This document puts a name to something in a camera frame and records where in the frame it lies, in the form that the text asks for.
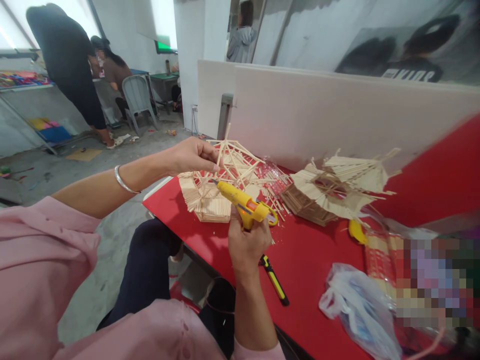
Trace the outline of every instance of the knee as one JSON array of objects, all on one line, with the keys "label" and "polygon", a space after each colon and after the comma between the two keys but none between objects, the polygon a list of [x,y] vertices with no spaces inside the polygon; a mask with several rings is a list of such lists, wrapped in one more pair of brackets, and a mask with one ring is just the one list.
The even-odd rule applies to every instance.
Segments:
[{"label": "knee", "polygon": [[145,248],[151,243],[161,242],[166,229],[167,226],[157,218],[142,222],[133,233],[130,248]]}]

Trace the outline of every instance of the chair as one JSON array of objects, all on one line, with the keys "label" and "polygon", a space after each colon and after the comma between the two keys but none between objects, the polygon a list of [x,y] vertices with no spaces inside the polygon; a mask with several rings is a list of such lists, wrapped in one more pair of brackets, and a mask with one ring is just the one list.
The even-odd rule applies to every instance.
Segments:
[{"label": "chair", "polygon": [[152,109],[152,104],[150,103],[150,92],[147,80],[140,75],[129,76],[123,80],[121,87],[123,89],[123,94],[125,95],[126,103],[129,107],[128,109],[125,109],[125,112],[130,129],[132,129],[131,123],[133,122],[135,132],[140,136],[139,126],[137,120],[135,120],[135,114],[140,114],[148,110],[150,112],[153,126],[158,131],[157,119],[154,110]]}]

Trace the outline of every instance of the clear plastic bag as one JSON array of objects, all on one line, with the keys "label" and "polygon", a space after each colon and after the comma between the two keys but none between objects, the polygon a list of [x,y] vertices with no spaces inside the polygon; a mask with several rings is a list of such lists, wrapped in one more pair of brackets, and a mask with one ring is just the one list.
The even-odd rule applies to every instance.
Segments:
[{"label": "clear plastic bag", "polygon": [[377,360],[400,360],[394,319],[377,283],[351,265],[334,263],[318,304],[330,319],[340,316],[348,335]]}]

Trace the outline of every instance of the stick pagoda model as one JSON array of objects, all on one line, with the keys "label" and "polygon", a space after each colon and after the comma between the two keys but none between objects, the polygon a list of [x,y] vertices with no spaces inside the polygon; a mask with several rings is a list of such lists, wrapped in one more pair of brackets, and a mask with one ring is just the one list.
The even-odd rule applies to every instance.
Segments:
[{"label": "stick pagoda model", "polygon": [[292,174],[293,184],[281,197],[295,215],[321,226],[346,218],[368,227],[358,214],[365,205],[385,199],[378,194],[395,194],[384,191],[389,176],[382,163],[400,149],[394,148],[387,155],[373,159],[342,157],[338,156],[339,151],[324,161],[321,169],[312,159],[305,169]]},{"label": "stick pagoda model", "polygon": [[228,223],[230,221],[231,203],[222,196],[211,179],[223,181],[245,191],[255,201],[261,187],[273,183],[272,179],[260,179],[255,170],[265,162],[254,156],[238,141],[228,140],[230,124],[228,124],[225,140],[207,140],[219,151],[217,165],[223,158],[220,172],[192,171],[178,175],[181,192],[188,211],[194,211],[201,222]]}]

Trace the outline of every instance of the white partition board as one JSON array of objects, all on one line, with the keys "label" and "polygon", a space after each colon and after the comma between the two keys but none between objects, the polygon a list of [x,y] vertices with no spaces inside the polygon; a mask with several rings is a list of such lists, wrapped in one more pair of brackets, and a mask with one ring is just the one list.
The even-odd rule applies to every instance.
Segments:
[{"label": "white partition board", "polygon": [[234,90],[234,62],[198,61],[198,131],[217,138],[222,95]]},{"label": "white partition board", "polygon": [[402,151],[401,169],[480,112],[480,89],[286,69],[235,68],[230,139],[293,171],[312,157]]}]

